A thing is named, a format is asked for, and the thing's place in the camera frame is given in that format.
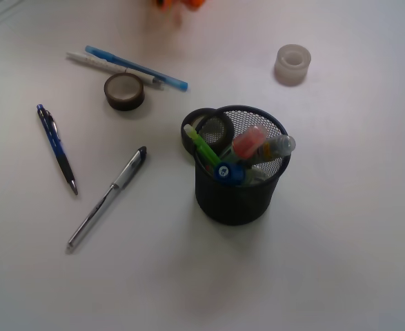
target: blue pen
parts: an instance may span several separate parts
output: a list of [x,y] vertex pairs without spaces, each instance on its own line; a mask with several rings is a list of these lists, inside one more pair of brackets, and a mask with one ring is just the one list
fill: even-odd
[[96,57],[99,57],[100,59],[104,59],[107,62],[117,64],[118,66],[135,69],[140,72],[143,72],[144,74],[150,74],[152,76],[155,76],[155,77],[159,78],[160,80],[162,80],[164,83],[167,83],[168,85],[173,86],[174,88],[179,88],[180,90],[183,90],[183,91],[187,91],[187,89],[188,89],[188,84],[185,81],[180,81],[176,78],[167,76],[166,74],[162,74],[160,72],[140,66],[139,64],[124,60],[121,57],[117,57],[117,56],[113,55],[112,53],[100,50],[100,49],[92,47],[92,46],[86,46],[86,52],[90,53],[92,55],[95,55]]
[[63,146],[61,144],[61,139],[59,138],[59,133],[57,129],[57,124],[46,109],[44,109],[43,105],[37,106],[37,114],[39,119],[41,120],[41,124],[43,125],[44,131],[46,131],[46,135],[48,136],[50,146],[53,149],[55,157],[57,158],[59,167],[63,172],[64,178],[68,182],[69,186],[72,188],[72,191],[75,195],[78,195],[77,184],[75,183],[75,178],[73,176],[72,169],[70,168],[69,161],[67,160],[67,156],[64,153]]

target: pen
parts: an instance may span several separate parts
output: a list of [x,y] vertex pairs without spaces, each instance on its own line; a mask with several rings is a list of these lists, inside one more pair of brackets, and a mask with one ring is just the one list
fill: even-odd
[[50,145],[52,146],[53,152],[55,157],[57,158],[59,167],[63,172],[64,178],[68,182],[69,186],[72,188],[72,191],[75,195],[78,195],[77,184],[75,183],[75,177],[73,176],[72,169],[70,168],[69,161],[67,160],[67,156],[64,153],[63,146],[61,144],[61,139],[59,138],[57,124],[50,114],[43,105],[37,106],[37,113],[39,119],[41,120],[41,124],[43,124],[44,131],[46,131],[46,135],[48,136]]
[[86,46],[86,52],[90,53],[92,55],[95,55],[96,57],[99,57],[100,59],[104,59],[108,62],[117,64],[119,66],[132,68],[132,69],[138,70],[140,72],[143,72],[145,74],[151,74],[152,76],[155,76],[155,77],[158,77],[159,79],[161,79],[164,83],[171,85],[175,88],[179,88],[180,90],[187,91],[187,89],[188,89],[188,84],[185,81],[180,81],[176,78],[167,76],[166,74],[162,74],[160,72],[140,66],[139,64],[130,62],[128,60],[124,60],[121,57],[117,57],[117,56],[113,55],[112,53],[100,50],[100,49],[92,47],[92,46]]
[[86,55],[82,53],[77,53],[77,52],[67,52],[66,53],[69,59],[82,62],[82,63],[87,63],[90,66],[96,67],[96,68],[101,68],[107,71],[115,72],[119,74],[120,72],[127,72],[128,74],[135,74],[137,75],[144,85],[152,86],[155,88],[163,88],[163,81],[158,79],[155,76],[152,76],[151,74],[144,74],[140,71],[136,71],[130,68],[126,68],[123,66],[118,66],[117,64],[113,64],[111,62],[107,62],[106,60],[100,59],[99,57],[94,57],[92,55]]
[[136,171],[141,167],[142,163],[146,159],[147,148],[145,146],[141,147],[136,151],[135,155],[127,163],[126,167],[122,170],[121,174],[115,181],[110,185],[105,195],[96,204],[93,210],[87,215],[86,219],[79,226],[77,231],[72,235],[67,242],[66,252],[70,254],[78,246],[78,244],[87,235],[88,231],[96,223],[98,218],[101,216],[107,207],[112,203],[113,199],[126,188],[129,181],[133,178]]

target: pen grip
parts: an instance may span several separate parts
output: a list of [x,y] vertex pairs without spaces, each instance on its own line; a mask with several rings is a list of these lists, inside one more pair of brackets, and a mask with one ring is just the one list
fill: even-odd
[[72,168],[70,167],[69,161],[67,161],[66,155],[59,155],[57,156],[57,161],[61,171],[63,172],[66,181],[69,183],[70,181],[74,181],[75,178],[73,177]]

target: pen clip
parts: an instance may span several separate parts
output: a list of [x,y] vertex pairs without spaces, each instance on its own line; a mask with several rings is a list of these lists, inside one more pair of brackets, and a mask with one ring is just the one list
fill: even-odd
[[55,123],[55,120],[53,119],[52,114],[46,109],[45,109],[45,111],[46,111],[46,113],[48,115],[50,125],[53,127],[53,130],[54,130],[55,134],[57,135],[58,140],[61,141],[61,138],[59,137],[59,132],[58,132],[58,129],[57,129],[57,124]]
[[49,118],[48,118],[48,111],[46,110],[46,109],[44,109],[43,107],[41,107],[41,108],[38,108],[38,110],[37,110],[37,112],[38,112],[38,116],[40,117],[40,119],[43,121],[43,127],[44,127],[44,130],[46,131],[46,133],[48,134],[48,138],[49,138],[49,140],[51,140],[52,139],[52,134],[50,133],[50,127],[49,127],[49,125],[50,125],[50,121],[49,121]]

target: mesh cup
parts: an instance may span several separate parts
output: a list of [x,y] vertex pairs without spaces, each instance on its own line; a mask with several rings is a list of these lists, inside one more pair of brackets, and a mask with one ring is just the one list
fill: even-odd
[[[288,134],[278,120],[263,110],[247,106],[227,106],[203,119],[196,127],[196,131],[207,143],[223,134],[221,127],[216,124],[219,123],[219,116],[227,116],[232,121],[234,137],[255,124],[266,127],[267,138]],[[260,217],[268,208],[277,182],[290,162],[290,156],[287,156],[254,165],[266,172],[269,178],[256,185],[232,187],[213,178],[201,162],[196,149],[193,150],[193,155],[196,200],[209,217],[226,225],[243,225]]]

